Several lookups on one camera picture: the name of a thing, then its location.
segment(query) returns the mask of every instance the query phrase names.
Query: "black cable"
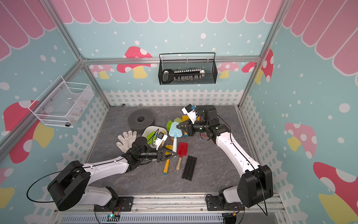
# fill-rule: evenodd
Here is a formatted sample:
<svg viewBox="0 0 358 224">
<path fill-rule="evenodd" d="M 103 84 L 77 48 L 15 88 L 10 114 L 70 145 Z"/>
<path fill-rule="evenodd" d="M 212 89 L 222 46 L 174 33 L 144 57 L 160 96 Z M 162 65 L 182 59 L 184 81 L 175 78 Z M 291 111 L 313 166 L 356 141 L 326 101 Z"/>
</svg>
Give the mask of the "black cable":
<svg viewBox="0 0 358 224">
<path fill-rule="evenodd" d="M 138 150 L 140 150 L 143 146 L 145 146 L 145 144 L 143 144 L 141 147 L 139 147 L 139 148 L 136 149 L 135 151 L 131 152 L 131 153 L 129 154 L 129 156 L 132 155 L 133 153 L 137 152 Z M 113 161 L 105 162 L 105 163 L 101 163 L 101 164 L 96 164 L 96 165 L 93 165 L 92 167 L 100 166 L 100 165 L 104 165 L 104 164 L 108 164 L 108 163 L 113 163 Z M 41 177 L 40 179 L 38 179 L 37 181 L 35 181 L 33 184 L 31 184 L 31 186 L 27 189 L 26 197 L 27 197 L 27 199 L 29 199 L 30 201 L 33 201 L 33 202 L 36 202 L 36 203 L 50 203 L 50 202 L 54 202 L 54 201 L 35 201 L 35 200 L 32 200 L 32 199 L 29 197 L 29 191 L 30 191 L 31 187 L 32 187 L 35 183 L 37 183 L 38 181 L 40 181 L 41 179 L 43 179 L 43 178 L 45 178 L 45 177 L 48 177 L 48 176 L 50 176 L 50 175 L 53 175 L 53 174 L 55 174 L 55 173 L 61 173 L 61 172 L 64 172 L 64 171 L 75 171 L 75 170 L 85 169 L 85 168 L 90 168 L 90 167 L 91 167 L 91 166 L 88 166 L 88 167 L 78 167 L 78 168 L 73 168 L 73 169 L 70 169 L 70 170 L 61 170 L 61 171 L 57 171 L 57 172 L 54 172 L 54 173 L 47 174 L 46 176 Z"/>
<path fill-rule="evenodd" d="M 95 213 L 95 217 L 96 217 L 96 219 L 97 219 L 97 222 L 98 222 L 99 224 L 101 224 L 101 223 L 98 221 L 98 218 L 97 218 L 97 216 L 96 216 L 95 206 L 96 206 L 96 205 L 93 205 L 93 207 L 94 207 L 94 208 L 93 208 L 93 211 L 94 211 L 94 213 Z"/>
<path fill-rule="evenodd" d="M 234 142 L 232 141 L 232 138 L 231 138 L 231 128 L 230 128 L 230 126 L 226 123 L 226 121 L 224 121 L 224 119 L 222 119 L 219 115 L 218 115 L 218 117 L 229 127 L 229 129 L 230 129 L 230 141 L 231 141 L 231 143 L 235 146 L 235 148 L 239 151 L 239 153 L 241 153 L 241 155 L 248 161 L 248 163 L 252 166 L 252 168 L 255 170 L 255 167 L 253 167 L 253 165 L 250 163 L 250 161 L 246 158 L 246 156 L 244 156 L 244 154 L 236 147 L 236 145 L 234 144 Z M 263 193 L 263 188 L 262 188 L 262 183 L 261 183 L 261 179 L 259 178 L 259 180 L 260 180 L 260 185 L 261 185 L 261 191 L 262 191 L 262 196 L 263 196 L 263 202 L 264 202 L 264 204 L 265 204 L 265 210 L 266 210 L 266 213 L 265 213 L 265 211 L 261 208 L 261 206 L 259 205 L 259 204 L 257 204 L 259 207 L 260 207 L 260 209 L 262 210 L 262 212 L 265 214 L 265 216 L 268 216 L 269 214 L 267 213 L 267 206 L 266 206 L 266 199 L 265 199 L 265 195 L 264 195 L 264 193 Z"/>
</svg>

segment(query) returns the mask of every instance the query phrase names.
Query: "mushroom wall decal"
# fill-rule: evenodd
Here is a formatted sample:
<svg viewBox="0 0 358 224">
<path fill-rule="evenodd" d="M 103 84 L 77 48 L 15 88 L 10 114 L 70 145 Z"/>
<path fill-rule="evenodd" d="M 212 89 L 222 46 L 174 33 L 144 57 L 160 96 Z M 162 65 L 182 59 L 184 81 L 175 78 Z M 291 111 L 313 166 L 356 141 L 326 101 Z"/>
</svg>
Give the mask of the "mushroom wall decal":
<svg viewBox="0 0 358 224">
<path fill-rule="evenodd" d="M 324 209 L 337 224 L 358 221 L 358 178 L 330 165 L 315 162 L 313 171 L 332 195 L 319 194 Z"/>
<path fill-rule="evenodd" d="M 5 133 L 8 134 L 20 121 L 28 114 L 28 106 L 33 101 L 21 101 L 8 106 L 4 111 Z M 31 150 L 32 141 L 36 140 L 42 148 L 45 148 L 54 136 L 54 129 L 44 126 L 40 121 L 36 121 L 31 128 L 24 134 L 18 143 L 9 152 L 10 159 L 13 163 L 24 161 Z"/>
<path fill-rule="evenodd" d="M 92 71 L 95 77 L 100 75 L 100 79 L 109 79 L 110 77 L 107 75 L 107 72 L 114 72 L 114 69 L 111 65 L 90 65 L 90 70 Z"/>
<path fill-rule="evenodd" d="M 220 63 L 216 67 L 218 72 L 220 72 L 219 78 L 228 78 L 229 71 L 239 71 L 239 64 L 237 62 Z"/>
<path fill-rule="evenodd" d="M 287 143 L 291 149 L 296 152 L 298 147 L 302 145 L 307 158 L 311 159 L 317 149 L 317 138 L 313 128 L 295 123 L 286 123 L 285 128 L 285 134 L 289 133 L 293 135 L 292 138 L 287 139 Z"/>
<path fill-rule="evenodd" d="M 13 173 L 12 168 L 0 169 L 0 186 Z M 0 209 L 5 208 L 15 193 L 15 188 L 1 188 L 0 187 Z"/>
<path fill-rule="evenodd" d="M 249 62 L 242 68 L 242 71 L 251 72 L 253 71 L 254 67 L 255 67 L 255 63 Z M 270 49 L 255 79 L 256 83 L 259 85 L 261 84 L 261 78 L 263 74 L 265 75 L 266 81 L 269 82 L 271 80 L 273 70 L 274 70 L 274 53 Z"/>
<path fill-rule="evenodd" d="M 150 55 L 146 50 L 132 46 L 128 48 L 127 52 L 124 54 L 124 58 L 151 58 L 152 55 Z M 143 66 L 153 67 L 156 68 L 157 64 L 132 64 L 132 65 L 118 65 L 117 71 L 120 73 L 126 73 L 130 70 L 133 70 L 134 78 L 145 78 L 147 77 L 147 73 L 144 71 Z"/>
</svg>

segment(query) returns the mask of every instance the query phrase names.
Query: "mesh basket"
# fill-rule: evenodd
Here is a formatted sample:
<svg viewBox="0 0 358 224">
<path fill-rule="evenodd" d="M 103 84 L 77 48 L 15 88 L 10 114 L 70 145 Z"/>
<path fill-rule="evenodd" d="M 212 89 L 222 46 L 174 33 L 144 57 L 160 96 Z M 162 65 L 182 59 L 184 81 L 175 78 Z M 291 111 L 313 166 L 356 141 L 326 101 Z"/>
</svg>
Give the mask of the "mesh basket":
<svg viewBox="0 0 358 224">
<path fill-rule="evenodd" d="M 161 85 L 216 83 L 215 53 L 160 54 L 159 59 Z"/>
<path fill-rule="evenodd" d="M 46 94 L 50 87 L 53 90 Z M 65 82 L 59 76 L 28 109 L 44 125 L 73 128 L 93 97 L 94 93 L 89 84 Z M 31 109 L 38 101 L 41 103 Z"/>
</svg>

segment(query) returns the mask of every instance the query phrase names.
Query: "light blue toy shovel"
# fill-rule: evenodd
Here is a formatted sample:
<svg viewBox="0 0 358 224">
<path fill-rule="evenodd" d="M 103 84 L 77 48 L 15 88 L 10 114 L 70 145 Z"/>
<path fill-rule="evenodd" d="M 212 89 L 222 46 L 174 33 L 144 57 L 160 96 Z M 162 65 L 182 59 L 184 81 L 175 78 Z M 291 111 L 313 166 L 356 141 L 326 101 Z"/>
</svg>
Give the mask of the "light blue toy shovel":
<svg viewBox="0 0 358 224">
<path fill-rule="evenodd" d="M 171 137 L 174 137 L 174 141 L 173 141 L 173 152 L 176 152 L 177 150 L 177 142 L 176 142 L 176 138 L 180 138 L 183 134 L 182 134 L 182 131 L 177 128 L 176 126 L 178 125 L 179 123 L 174 121 L 171 126 L 170 126 L 170 130 L 169 130 L 169 135 Z"/>
</svg>

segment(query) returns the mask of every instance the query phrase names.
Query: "wooden handle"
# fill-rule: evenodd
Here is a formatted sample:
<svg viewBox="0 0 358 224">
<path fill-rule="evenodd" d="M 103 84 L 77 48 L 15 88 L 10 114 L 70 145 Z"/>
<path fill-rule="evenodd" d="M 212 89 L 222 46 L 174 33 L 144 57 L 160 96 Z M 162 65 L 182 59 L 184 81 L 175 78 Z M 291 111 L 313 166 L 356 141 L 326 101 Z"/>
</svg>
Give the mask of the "wooden handle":
<svg viewBox="0 0 358 224">
<path fill-rule="evenodd" d="M 164 175 L 168 174 L 168 169 L 169 169 L 169 159 L 166 161 L 165 166 L 164 166 L 164 171 L 163 171 Z"/>
<path fill-rule="evenodd" d="M 182 162 L 182 157 L 179 157 L 178 164 L 176 166 L 176 170 L 180 169 L 180 163 Z"/>
</svg>

